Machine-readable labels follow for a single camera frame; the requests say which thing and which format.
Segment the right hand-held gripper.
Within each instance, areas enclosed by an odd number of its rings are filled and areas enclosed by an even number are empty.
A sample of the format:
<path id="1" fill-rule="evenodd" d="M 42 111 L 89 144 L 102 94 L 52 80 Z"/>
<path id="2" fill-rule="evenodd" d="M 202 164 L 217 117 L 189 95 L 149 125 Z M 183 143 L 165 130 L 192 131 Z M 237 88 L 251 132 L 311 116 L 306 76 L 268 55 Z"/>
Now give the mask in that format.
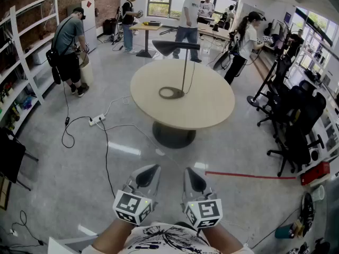
<path id="1" fill-rule="evenodd" d="M 181 205 L 188 224 L 194 229 L 216 226 L 223 218 L 221 199 L 211 192 L 212 186 L 203 172 L 191 167 L 185 169 Z"/>

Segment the black desk lamp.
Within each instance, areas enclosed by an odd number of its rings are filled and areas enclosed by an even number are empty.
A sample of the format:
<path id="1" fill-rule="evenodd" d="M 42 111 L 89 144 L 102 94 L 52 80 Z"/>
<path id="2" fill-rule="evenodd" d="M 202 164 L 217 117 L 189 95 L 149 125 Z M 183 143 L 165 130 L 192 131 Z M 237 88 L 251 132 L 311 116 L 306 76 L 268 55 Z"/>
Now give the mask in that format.
<path id="1" fill-rule="evenodd" d="M 169 56 L 176 49 L 186 50 L 185 62 L 184 62 L 184 68 L 183 68 L 182 87 L 175 88 L 175 87 L 165 86 L 165 87 L 160 88 L 158 91 L 159 96 L 163 99 L 179 99 L 179 98 L 184 97 L 185 95 L 184 84 L 185 84 L 186 67 L 187 67 L 187 61 L 188 61 L 188 51 L 189 50 L 198 51 L 200 50 L 200 45 L 197 43 L 163 41 L 163 40 L 153 40 L 152 43 L 154 47 L 157 49 L 157 51 L 164 56 Z M 163 95 L 162 94 L 163 90 L 169 90 L 170 92 L 172 92 L 172 95 L 170 96 Z"/>

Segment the person's right forearm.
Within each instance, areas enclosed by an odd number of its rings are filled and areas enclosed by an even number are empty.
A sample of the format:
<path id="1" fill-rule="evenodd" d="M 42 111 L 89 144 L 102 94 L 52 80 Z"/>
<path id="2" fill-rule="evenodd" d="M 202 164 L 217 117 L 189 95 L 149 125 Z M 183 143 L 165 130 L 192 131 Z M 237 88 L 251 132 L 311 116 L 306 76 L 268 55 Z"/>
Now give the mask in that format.
<path id="1" fill-rule="evenodd" d="M 243 248 L 243 244 L 220 224 L 204 228 L 202 232 L 209 244 L 222 254 L 232 254 Z"/>

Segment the person's left forearm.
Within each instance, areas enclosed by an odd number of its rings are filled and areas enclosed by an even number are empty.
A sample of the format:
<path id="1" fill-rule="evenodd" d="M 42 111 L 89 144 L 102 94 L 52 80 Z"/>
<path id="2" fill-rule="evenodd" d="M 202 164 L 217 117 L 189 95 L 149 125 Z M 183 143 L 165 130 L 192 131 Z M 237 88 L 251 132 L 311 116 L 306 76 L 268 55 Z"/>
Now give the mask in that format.
<path id="1" fill-rule="evenodd" d="M 92 247 L 104 254 L 118 254 L 133 229 L 133 225 L 119 218 L 115 219 L 93 242 Z"/>

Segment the red floor tape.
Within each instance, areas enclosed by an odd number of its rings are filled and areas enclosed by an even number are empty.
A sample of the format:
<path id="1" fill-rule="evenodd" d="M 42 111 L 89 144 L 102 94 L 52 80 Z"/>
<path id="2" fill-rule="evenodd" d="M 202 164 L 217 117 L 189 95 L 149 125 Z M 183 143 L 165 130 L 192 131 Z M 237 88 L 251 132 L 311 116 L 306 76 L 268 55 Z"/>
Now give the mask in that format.
<path id="1" fill-rule="evenodd" d="M 222 173 L 222 172 L 217 172 L 217 171 L 205 171 L 205 175 L 232 176 L 232 177 L 244 177 L 244 178 L 256 178 L 256 179 L 278 179 L 278 180 L 297 179 L 297 177 L 260 176 L 260 175 L 249 175 L 249 174 L 239 174 L 239 173 Z"/>

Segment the person's white printed shirt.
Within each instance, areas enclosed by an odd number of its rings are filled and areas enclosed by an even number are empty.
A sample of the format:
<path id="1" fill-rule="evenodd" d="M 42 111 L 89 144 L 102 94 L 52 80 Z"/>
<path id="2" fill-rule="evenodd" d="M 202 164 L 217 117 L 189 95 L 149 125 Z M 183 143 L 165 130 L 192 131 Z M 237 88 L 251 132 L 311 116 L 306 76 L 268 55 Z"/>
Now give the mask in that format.
<path id="1" fill-rule="evenodd" d="M 87 246 L 82 254 L 104 254 Z M 213 248 L 206 237 L 183 226 L 182 223 L 154 222 L 150 226 L 135 227 L 118 254 L 222 254 Z M 232 254 L 254 254 L 246 245 Z"/>

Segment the white power strip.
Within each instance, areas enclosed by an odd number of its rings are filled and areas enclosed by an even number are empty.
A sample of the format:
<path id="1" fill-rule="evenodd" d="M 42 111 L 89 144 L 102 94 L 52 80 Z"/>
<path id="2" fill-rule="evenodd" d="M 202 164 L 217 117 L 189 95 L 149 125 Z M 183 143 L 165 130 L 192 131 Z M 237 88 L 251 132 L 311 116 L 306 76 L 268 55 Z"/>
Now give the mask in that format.
<path id="1" fill-rule="evenodd" d="M 99 124 L 101 121 L 104 121 L 104 120 L 105 120 L 105 116 L 104 116 L 104 114 L 101 114 L 101 115 L 98 115 L 94 118 L 90 118 L 89 125 L 90 125 L 90 127 L 92 127 L 94 125 Z"/>

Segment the round beige table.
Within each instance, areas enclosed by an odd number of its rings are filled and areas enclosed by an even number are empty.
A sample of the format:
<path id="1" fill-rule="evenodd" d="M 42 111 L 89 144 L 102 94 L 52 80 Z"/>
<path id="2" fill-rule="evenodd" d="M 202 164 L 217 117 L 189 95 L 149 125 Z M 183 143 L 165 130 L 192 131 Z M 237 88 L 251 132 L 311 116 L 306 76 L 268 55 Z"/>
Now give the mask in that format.
<path id="1" fill-rule="evenodd" d="M 184 92 L 179 99 L 163 99 L 159 89 L 181 88 L 185 60 L 156 60 L 139 68 L 131 83 L 131 96 L 153 123 L 155 139 L 168 148 L 184 148 L 197 130 L 222 123 L 235 107 L 231 86 L 217 72 L 193 61 L 187 62 Z"/>

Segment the black pole stand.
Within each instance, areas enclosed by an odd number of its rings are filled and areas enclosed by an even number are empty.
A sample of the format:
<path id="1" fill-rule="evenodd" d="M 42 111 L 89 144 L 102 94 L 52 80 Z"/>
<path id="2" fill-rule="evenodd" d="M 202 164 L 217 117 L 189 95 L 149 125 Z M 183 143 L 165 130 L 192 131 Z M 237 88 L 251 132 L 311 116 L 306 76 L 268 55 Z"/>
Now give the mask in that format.
<path id="1" fill-rule="evenodd" d="M 268 75 L 266 76 L 266 78 L 264 79 L 263 83 L 261 84 L 260 88 L 258 89 L 257 93 L 255 94 L 255 96 L 247 96 L 247 101 L 250 105 L 252 105 L 253 107 L 259 107 L 259 101 L 258 98 L 260 96 L 264 96 L 266 98 L 268 98 L 267 93 L 270 90 L 270 85 L 272 84 L 272 78 L 273 78 L 273 74 L 275 73 L 276 67 L 279 64 L 281 60 L 281 56 L 278 56 L 274 63 L 273 66 L 271 67 L 271 69 L 269 70 Z M 268 90 L 266 93 L 263 92 L 263 88 L 267 86 Z"/>

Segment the black office chair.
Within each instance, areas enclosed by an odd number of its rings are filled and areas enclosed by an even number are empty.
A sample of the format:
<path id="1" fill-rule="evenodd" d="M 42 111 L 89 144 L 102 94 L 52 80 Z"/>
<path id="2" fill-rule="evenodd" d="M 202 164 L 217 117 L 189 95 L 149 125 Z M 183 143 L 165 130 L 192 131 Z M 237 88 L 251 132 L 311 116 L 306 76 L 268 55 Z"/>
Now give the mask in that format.
<path id="1" fill-rule="evenodd" d="M 273 98 L 273 125 L 296 125 L 308 135 L 326 107 L 321 93 L 313 95 L 316 87 L 306 80 Z"/>
<path id="2" fill-rule="evenodd" d="M 312 131 L 316 122 L 317 119 L 309 123 L 296 122 L 294 125 L 287 127 L 285 132 L 285 143 L 283 143 L 279 138 L 276 139 L 281 150 L 267 151 L 266 154 L 268 156 L 273 153 L 283 157 L 281 169 L 277 174 L 278 177 L 281 177 L 287 161 L 291 165 L 291 173 L 295 172 L 295 165 L 297 165 L 298 170 L 301 171 L 302 166 L 308 165 L 313 159 L 312 154 L 314 154 L 315 151 L 310 152 L 312 147 L 320 145 L 322 149 L 325 148 L 323 140 L 319 134 L 315 141 L 311 143 L 308 143 L 307 141 L 306 136 Z"/>
<path id="3" fill-rule="evenodd" d="M 282 127 L 283 123 L 287 121 L 287 115 L 292 109 L 291 101 L 291 89 L 285 84 L 284 80 L 286 74 L 291 66 L 291 59 L 289 56 L 284 55 L 277 60 L 276 72 L 273 76 L 274 79 L 270 79 L 267 82 L 268 91 L 262 95 L 267 98 L 267 103 L 257 110 L 261 110 L 267 114 L 267 117 L 257 123 L 260 126 L 262 122 L 271 120 L 275 135 L 278 135 L 277 123 Z"/>

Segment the red box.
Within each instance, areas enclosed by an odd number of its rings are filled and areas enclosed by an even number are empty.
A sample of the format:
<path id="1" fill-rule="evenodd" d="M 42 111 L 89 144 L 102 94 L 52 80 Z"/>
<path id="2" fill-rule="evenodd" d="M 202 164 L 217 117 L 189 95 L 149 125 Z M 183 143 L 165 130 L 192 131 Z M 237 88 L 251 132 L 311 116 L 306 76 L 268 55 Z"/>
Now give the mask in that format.
<path id="1" fill-rule="evenodd" d="M 328 162 L 321 162 L 312 169 L 300 175 L 301 185 L 306 186 L 316 179 L 320 179 L 325 175 L 330 174 L 330 164 Z"/>

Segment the white plastic cup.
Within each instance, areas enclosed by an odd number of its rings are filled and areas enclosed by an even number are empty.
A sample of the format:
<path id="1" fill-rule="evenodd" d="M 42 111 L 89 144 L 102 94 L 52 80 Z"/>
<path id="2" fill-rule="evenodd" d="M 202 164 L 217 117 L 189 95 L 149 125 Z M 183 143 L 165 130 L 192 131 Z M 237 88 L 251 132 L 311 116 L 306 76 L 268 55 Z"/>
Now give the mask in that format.
<path id="1" fill-rule="evenodd" d="M 313 202 L 322 201 L 325 197 L 325 189 L 323 185 L 320 185 L 316 189 L 314 189 L 311 193 L 311 197 L 313 199 Z"/>

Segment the white shelf unit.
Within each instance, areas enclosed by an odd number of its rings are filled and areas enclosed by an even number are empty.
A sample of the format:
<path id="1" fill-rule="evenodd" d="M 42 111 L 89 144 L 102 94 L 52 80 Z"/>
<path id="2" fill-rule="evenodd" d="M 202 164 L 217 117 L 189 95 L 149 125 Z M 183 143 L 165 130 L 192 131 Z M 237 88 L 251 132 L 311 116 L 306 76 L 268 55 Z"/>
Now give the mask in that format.
<path id="1" fill-rule="evenodd" d="M 58 0 L 12 6 L 0 18 L 0 127 L 17 132 L 53 84 L 46 52 L 59 24 Z"/>

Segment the small square wooden table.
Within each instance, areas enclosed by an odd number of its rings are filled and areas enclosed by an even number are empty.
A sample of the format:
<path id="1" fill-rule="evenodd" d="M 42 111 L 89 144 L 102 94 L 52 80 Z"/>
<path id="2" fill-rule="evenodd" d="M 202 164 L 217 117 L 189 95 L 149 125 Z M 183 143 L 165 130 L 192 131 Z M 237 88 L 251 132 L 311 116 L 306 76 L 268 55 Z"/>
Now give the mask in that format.
<path id="1" fill-rule="evenodd" d="M 158 31 L 162 26 L 163 24 L 161 24 L 161 26 L 149 26 L 148 22 L 146 22 L 146 23 L 137 23 L 136 25 L 133 25 L 129 28 L 129 30 L 145 31 L 145 47 L 136 54 L 137 57 L 153 58 L 156 51 L 149 50 L 149 32 Z"/>

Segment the silver refrigerator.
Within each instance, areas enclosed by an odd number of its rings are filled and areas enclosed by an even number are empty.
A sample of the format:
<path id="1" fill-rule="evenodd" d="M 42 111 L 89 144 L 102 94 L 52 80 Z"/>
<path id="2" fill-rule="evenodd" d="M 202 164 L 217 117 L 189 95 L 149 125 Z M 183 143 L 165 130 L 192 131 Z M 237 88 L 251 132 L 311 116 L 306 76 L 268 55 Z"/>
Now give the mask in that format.
<path id="1" fill-rule="evenodd" d="M 86 16 L 83 22 L 85 40 L 89 44 L 90 52 L 97 48 L 96 21 L 95 21 L 95 0 L 84 0 L 80 3 L 69 5 L 67 15 L 71 15 L 73 9 L 81 7 Z"/>

